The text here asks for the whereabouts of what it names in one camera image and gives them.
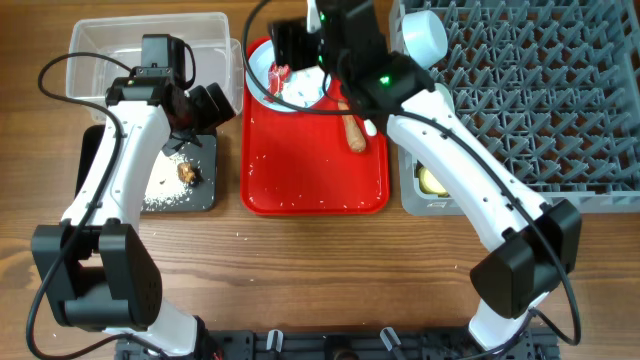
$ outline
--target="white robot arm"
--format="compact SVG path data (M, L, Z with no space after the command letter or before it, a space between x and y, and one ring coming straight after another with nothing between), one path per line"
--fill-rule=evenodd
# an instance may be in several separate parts
M423 90L403 103L402 108L451 129L491 166L533 218L542 215L540 206L545 203L542 196L522 184L487 151L449 109L440 92ZM478 162L456 143L443 138L440 131L414 119L391 116L387 132L396 144L424 164L460 204L489 252L505 242L502 236L505 230L521 231L528 225L518 212L507 207L508 200ZM537 306L546 295L540 295L530 307ZM485 350L493 349L509 340L525 318L526 314L505 319L481 301L469 332Z

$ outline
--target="white plate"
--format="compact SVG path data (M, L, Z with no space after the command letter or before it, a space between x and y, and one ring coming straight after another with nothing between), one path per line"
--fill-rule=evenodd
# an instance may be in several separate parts
M269 88L269 69L274 61L275 55L273 54L273 43L271 40L260 45L249 58L249 66L262 86L267 89ZM323 78L324 72L317 66L292 73L285 82L284 90L282 91L282 100L303 108L312 107L324 96L322 92ZM266 95L258 89L258 86L256 86L251 77L249 77L249 74L246 74L246 79L249 92L251 92L253 98L259 103L271 110L295 112L295 110L265 100ZM327 79L327 89L329 88L329 84L331 84L331 76Z

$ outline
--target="wooden table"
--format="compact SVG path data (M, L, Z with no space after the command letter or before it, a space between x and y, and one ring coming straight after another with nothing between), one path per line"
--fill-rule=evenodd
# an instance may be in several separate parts
M91 125L84 109L45 98L36 77L66 53L80 19L220 11L231 35L255 1L0 0L0 358L30 359L25 319L40 284L30 240L38 224L55 224L72 201L81 136ZM378 1L387 29L391 0ZM278 1L258 17L251 39L269 19L302 15L305 2ZM46 85L64 92L65 66ZM144 216L140 236L162 271L165 296L200 315L210 329L377 330L464 325L478 295L469 270L486 251L465 217L409 216L400 203L397 152L392 147L392 197L372 216L260 218L240 201L241 122L221 128L215 209L188 215ZM584 216L576 271L571 275L584 327L566 359L640 356L640 215ZM562 290L542 305L571 331ZM40 311L37 341L68 353L102 338L53 321ZM112 358L108 346L88 358Z

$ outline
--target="gray container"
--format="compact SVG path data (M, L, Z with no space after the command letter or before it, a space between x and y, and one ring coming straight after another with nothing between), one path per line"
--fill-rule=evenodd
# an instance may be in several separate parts
M443 20L447 56L430 70L461 121L522 182L582 213L640 212L640 28L626 0L395 0L393 50L405 14ZM399 149L410 214L462 215L420 190L417 159Z

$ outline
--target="white cup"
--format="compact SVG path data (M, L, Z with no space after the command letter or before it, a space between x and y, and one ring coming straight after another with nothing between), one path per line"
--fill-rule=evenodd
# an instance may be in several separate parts
M409 56L423 69L432 67L447 55L447 32L432 11L406 15L402 19L402 35Z

